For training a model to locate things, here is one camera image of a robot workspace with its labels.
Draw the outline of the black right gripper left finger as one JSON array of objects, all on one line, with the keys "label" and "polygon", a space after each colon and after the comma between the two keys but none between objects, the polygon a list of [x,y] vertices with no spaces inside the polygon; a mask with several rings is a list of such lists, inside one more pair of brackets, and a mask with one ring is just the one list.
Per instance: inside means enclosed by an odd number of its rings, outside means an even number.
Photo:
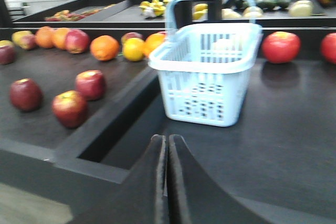
[{"label": "black right gripper left finger", "polygon": [[153,135],[119,190],[70,223],[167,223],[166,140]]}]

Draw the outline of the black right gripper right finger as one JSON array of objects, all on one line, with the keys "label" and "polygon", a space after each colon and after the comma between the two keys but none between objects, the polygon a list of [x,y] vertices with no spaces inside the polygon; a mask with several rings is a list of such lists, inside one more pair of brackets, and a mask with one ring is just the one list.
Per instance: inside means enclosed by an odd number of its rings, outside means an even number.
[{"label": "black right gripper right finger", "polygon": [[177,134],[168,142],[167,196],[171,223],[268,223],[222,190]]}]

